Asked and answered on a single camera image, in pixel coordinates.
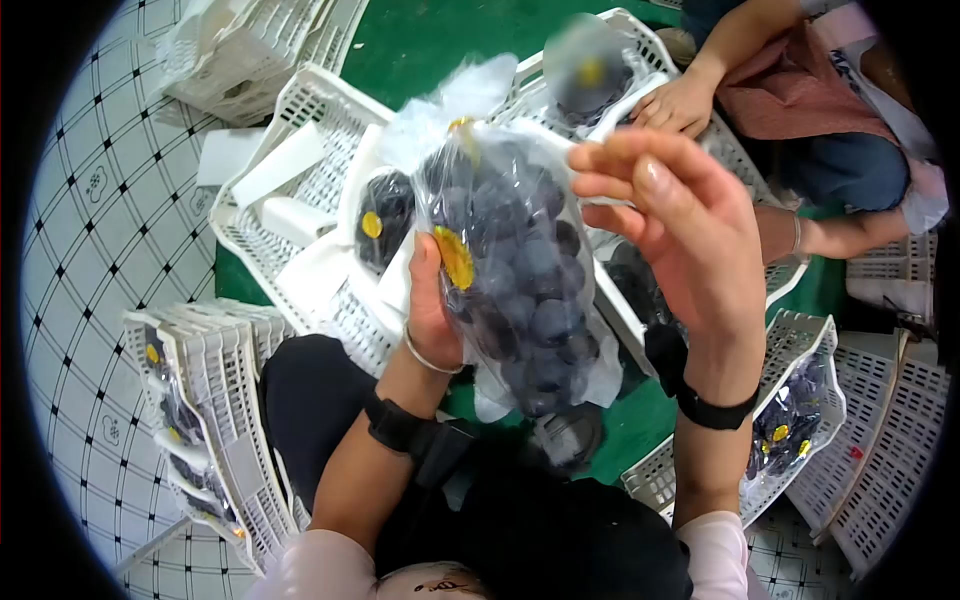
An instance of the pink shirt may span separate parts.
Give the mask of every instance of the pink shirt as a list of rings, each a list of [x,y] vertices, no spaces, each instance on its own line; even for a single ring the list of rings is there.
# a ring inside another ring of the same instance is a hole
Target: pink shirt
[[[677,532],[690,548],[694,600],[747,598],[747,540],[740,517],[720,511],[698,516]],[[489,598],[456,563],[413,564],[377,580],[360,544],[325,530],[300,534],[248,600],[425,600]]]

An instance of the bracelet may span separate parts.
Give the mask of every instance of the bracelet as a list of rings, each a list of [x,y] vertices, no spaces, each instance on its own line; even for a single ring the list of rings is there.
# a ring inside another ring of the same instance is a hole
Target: bracelet
[[[409,323],[403,324],[403,341],[406,342],[407,347],[410,349],[410,353],[412,353],[412,354],[414,355],[414,358],[416,358],[416,359],[418,360],[418,362],[420,362],[420,364],[424,365],[427,369],[431,369],[431,370],[436,371],[436,372],[444,372],[444,373],[446,373],[446,374],[448,374],[448,375],[455,375],[455,374],[457,374],[458,372],[460,372],[460,371],[462,371],[462,370],[464,369],[464,366],[463,366],[463,365],[457,367],[457,368],[454,369],[454,370],[441,369],[440,367],[437,367],[436,365],[434,365],[433,363],[431,363],[431,362],[428,361],[427,359],[425,359],[425,358],[423,358],[422,356],[420,356],[420,353],[417,352],[417,349],[416,349],[416,348],[414,348],[414,343],[413,343],[413,341],[410,339],[410,324],[409,324]]]
[[[790,251],[791,254],[796,254],[800,249],[800,217],[797,216],[797,213],[793,213],[793,250]]]

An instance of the worker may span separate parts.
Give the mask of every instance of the worker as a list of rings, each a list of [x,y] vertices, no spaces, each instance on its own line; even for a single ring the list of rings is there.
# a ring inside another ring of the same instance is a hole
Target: worker
[[[948,211],[933,138],[870,19],[845,0],[684,0],[684,29],[662,37],[690,61],[634,108],[638,127],[696,136],[714,93],[740,133],[782,140],[769,153],[784,204],[858,211],[813,221],[758,206],[764,261],[850,258],[919,235]]]
[[[577,195],[632,203],[584,220],[639,247],[689,332],[672,529],[618,488],[508,460],[474,472],[459,503],[411,483],[413,425],[435,418],[464,353],[438,247],[418,233],[406,336],[378,381],[319,335],[264,368],[268,436],[311,518],[250,598],[747,597],[739,482],[765,351],[750,195],[677,134],[625,129],[568,161]]]

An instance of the pink sleeve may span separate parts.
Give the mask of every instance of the pink sleeve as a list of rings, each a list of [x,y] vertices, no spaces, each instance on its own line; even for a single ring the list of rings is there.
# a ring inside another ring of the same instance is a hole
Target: pink sleeve
[[[247,600],[372,600],[373,559],[334,531],[307,531],[291,543]]]
[[[747,598],[747,539],[738,515],[700,515],[681,527],[677,537],[690,548],[692,600]]]

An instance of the wrist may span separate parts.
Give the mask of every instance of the wrist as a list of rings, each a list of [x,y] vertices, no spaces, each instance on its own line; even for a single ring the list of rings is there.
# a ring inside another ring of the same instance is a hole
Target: wrist
[[[725,335],[691,335],[684,380],[708,404],[741,404],[756,390],[765,352],[762,321]]]
[[[421,419],[433,419],[449,383],[450,375],[425,367],[400,344],[376,384],[376,394]]]

